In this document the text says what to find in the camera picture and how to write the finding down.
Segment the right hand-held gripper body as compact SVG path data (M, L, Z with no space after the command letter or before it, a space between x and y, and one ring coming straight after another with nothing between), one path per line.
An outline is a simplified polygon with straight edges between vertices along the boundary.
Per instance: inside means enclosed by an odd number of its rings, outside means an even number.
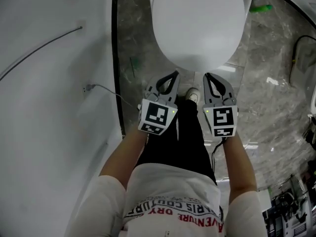
M210 98L203 105L203 112L214 138L235 136L237 130L238 107L234 95L229 92L221 98Z

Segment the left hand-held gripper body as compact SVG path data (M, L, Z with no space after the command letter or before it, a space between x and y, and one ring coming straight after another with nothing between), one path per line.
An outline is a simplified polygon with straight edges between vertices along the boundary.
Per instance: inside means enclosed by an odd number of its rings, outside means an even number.
M162 135L177 113L177 106L171 104L169 96L149 94L149 86L138 105L138 129L146 133Z

